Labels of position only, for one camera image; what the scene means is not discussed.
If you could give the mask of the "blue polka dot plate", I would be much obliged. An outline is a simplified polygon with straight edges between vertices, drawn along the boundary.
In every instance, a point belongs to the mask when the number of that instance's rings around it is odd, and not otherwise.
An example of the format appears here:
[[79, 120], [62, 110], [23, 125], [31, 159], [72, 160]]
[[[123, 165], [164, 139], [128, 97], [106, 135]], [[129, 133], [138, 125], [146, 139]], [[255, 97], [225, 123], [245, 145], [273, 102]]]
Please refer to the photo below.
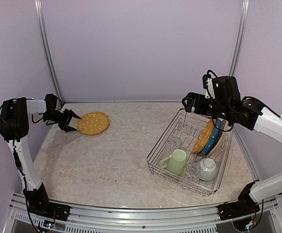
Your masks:
[[217, 140], [220, 137], [221, 134], [221, 126], [222, 126], [222, 120], [218, 119], [216, 121], [216, 126], [212, 132], [212, 135], [210, 136], [206, 146], [204, 147], [204, 149], [200, 152], [201, 155], [207, 155], [212, 148], [214, 147], [215, 143], [217, 142]]

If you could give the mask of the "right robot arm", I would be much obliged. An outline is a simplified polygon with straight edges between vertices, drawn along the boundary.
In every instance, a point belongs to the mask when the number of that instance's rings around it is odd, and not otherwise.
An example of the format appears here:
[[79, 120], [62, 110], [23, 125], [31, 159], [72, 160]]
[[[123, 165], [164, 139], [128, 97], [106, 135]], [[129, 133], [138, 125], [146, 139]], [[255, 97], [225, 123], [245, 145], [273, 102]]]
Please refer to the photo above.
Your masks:
[[[241, 97], [233, 76], [210, 78], [204, 75], [205, 94], [188, 93], [182, 104], [186, 112], [224, 119], [230, 126], [238, 124], [282, 144], [282, 116], [257, 98]], [[282, 172], [267, 179], [252, 182], [243, 189], [234, 205], [236, 214], [243, 216], [253, 203], [282, 194]]]

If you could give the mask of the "yellow polka dot plate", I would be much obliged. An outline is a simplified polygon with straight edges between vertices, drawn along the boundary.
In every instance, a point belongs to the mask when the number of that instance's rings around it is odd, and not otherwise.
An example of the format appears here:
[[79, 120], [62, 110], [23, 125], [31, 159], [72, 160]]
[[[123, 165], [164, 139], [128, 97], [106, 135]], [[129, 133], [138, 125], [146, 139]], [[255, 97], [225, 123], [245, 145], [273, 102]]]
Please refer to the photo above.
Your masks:
[[214, 125], [212, 123], [212, 120], [210, 119], [207, 125], [202, 130], [201, 135], [197, 139], [193, 148], [193, 153], [199, 154], [205, 148], [213, 131], [214, 131]]
[[81, 116], [77, 123], [77, 130], [87, 136], [95, 136], [105, 132], [110, 126], [110, 119], [106, 113], [90, 112]]

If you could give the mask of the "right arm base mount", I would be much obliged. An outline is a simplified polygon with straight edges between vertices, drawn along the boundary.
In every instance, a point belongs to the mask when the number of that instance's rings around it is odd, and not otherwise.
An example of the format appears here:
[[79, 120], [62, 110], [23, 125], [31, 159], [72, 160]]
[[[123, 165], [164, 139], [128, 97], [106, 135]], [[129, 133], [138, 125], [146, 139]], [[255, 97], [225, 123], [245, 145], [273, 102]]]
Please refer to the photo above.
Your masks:
[[254, 184], [255, 182], [247, 184], [239, 194], [237, 201], [224, 202], [218, 205], [220, 220], [237, 218], [260, 211], [257, 202], [249, 196], [250, 189]]

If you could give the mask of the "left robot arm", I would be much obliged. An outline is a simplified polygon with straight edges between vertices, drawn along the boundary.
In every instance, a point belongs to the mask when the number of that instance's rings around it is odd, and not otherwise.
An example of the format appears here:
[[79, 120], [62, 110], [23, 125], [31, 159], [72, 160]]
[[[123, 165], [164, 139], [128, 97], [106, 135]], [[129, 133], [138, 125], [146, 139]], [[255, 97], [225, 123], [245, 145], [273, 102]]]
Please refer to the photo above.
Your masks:
[[44, 193], [44, 185], [37, 175], [29, 150], [29, 117], [40, 115], [38, 121], [43, 121], [47, 126], [57, 124], [66, 133], [76, 131], [70, 126], [73, 118], [81, 119], [73, 110], [61, 111], [57, 108], [60, 102], [56, 95], [47, 94], [43, 100], [26, 97], [5, 100], [0, 107], [0, 134], [14, 157], [26, 196]]

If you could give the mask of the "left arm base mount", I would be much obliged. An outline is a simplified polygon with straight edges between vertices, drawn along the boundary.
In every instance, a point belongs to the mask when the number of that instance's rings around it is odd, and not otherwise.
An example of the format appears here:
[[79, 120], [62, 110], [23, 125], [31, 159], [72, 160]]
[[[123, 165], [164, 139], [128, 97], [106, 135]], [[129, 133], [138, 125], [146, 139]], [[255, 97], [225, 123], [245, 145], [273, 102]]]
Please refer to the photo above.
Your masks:
[[39, 189], [29, 191], [23, 189], [23, 194], [28, 203], [30, 213], [54, 220], [68, 220], [71, 207], [65, 204], [51, 202], [43, 183]]

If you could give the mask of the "cream floral plate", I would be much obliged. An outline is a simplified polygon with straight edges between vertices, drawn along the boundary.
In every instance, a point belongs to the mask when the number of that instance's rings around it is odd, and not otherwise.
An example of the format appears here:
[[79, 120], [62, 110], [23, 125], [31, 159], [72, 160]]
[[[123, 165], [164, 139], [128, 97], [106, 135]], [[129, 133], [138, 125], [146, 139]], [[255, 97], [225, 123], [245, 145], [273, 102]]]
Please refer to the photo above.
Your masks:
[[[222, 121], [222, 126], [221, 129], [222, 130], [227, 130], [228, 127], [228, 122], [226, 120]], [[208, 157], [213, 156], [215, 153], [217, 153], [220, 150], [221, 144], [223, 143], [225, 136], [226, 136], [227, 132], [222, 132], [220, 131], [220, 137], [217, 140], [217, 143], [214, 145], [214, 147], [211, 149], [211, 151], [208, 153]]]

